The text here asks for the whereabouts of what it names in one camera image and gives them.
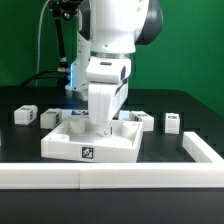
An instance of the green backdrop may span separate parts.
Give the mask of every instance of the green backdrop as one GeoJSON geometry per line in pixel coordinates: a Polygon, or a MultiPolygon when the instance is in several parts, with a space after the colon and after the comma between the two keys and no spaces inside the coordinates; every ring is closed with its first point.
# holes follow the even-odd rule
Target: green backdrop
{"type": "MultiPolygon", "coordinates": [[[[0,85],[19,85],[36,72],[39,15],[45,0],[0,4],[0,85]]],[[[160,0],[161,35],[137,47],[130,88],[183,90],[224,116],[224,1],[160,0]]],[[[75,59],[75,22],[63,23],[66,52],[75,59]]],[[[41,70],[58,66],[52,15],[46,11],[41,70]]]]}

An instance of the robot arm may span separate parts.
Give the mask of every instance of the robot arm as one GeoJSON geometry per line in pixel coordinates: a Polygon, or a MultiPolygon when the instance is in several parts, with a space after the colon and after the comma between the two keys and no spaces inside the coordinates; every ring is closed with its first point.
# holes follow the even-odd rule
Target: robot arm
{"type": "Polygon", "coordinates": [[[84,0],[78,17],[72,88],[88,91],[90,120],[106,127],[128,95],[128,55],[160,33],[161,10],[157,0],[84,0]]]}

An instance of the white block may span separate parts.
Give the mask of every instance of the white block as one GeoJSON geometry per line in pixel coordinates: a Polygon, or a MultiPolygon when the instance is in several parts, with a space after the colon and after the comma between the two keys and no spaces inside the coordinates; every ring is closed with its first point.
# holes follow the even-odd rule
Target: white block
{"type": "Polygon", "coordinates": [[[15,124],[28,125],[37,117],[37,107],[35,105],[24,105],[14,111],[15,124]]]}
{"type": "Polygon", "coordinates": [[[129,110],[121,110],[119,112],[118,120],[119,121],[130,121],[129,117],[130,111],[129,110]]]}
{"type": "Polygon", "coordinates": [[[132,121],[139,121],[143,123],[143,131],[153,131],[154,117],[148,115],[143,111],[131,111],[129,117],[132,121]]]}
{"type": "Polygon", "coordinates": [[[54,129],[62,120],[61,109],[49,109],[40,116],[40,127],[43,129],[54,129]]]}
{"type": "Polygon", "coordinates": [[[179,134],[180,131],[180,117],[179,114],[166,113],[165,118],[165,133],[179,134]]]}

